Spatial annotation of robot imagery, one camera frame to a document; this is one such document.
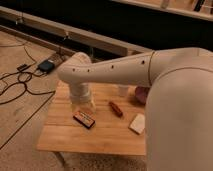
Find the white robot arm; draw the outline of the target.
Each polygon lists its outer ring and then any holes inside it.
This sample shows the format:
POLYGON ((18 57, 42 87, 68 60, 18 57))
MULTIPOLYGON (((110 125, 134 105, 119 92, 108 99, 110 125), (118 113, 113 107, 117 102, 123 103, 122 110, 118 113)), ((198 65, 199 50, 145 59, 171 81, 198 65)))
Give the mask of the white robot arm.
POLYGON ((147 171, 213 171, 213 52, 178 48, 97 63, 79 52, 58 76, 74 101, 90 99, 90 83, 148 87, 147 171))

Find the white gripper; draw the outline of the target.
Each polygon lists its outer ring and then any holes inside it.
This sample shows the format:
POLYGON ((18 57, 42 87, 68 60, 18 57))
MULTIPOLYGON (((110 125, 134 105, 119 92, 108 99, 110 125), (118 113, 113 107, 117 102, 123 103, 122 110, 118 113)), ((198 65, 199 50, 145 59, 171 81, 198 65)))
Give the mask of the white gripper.
POLYGON ((89 114, 94 114, 96 112, 96 105, 93 100, 91 100, 91 91, 87 83, 81 84, 71 84, 69 86, 70 99, 74 103, 86 103, 85 111, 89 114))

